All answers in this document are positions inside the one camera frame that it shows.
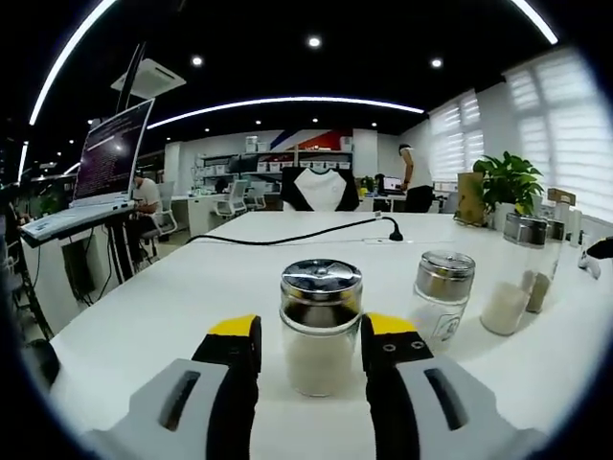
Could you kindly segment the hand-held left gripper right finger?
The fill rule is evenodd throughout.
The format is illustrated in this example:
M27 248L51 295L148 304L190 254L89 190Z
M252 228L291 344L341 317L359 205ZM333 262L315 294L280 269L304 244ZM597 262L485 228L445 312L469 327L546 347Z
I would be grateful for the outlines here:
M363 314L361 355L378 459L526 459L545 444L505 420L494 393L433 355L407 320Z

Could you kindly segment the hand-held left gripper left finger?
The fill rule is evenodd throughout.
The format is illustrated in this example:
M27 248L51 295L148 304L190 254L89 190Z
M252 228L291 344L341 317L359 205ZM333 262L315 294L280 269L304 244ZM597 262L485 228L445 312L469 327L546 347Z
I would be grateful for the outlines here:
M119 422L86 432L83 443L97 459L247 459L260 371L260 317L223 320L191 358L136 390Z

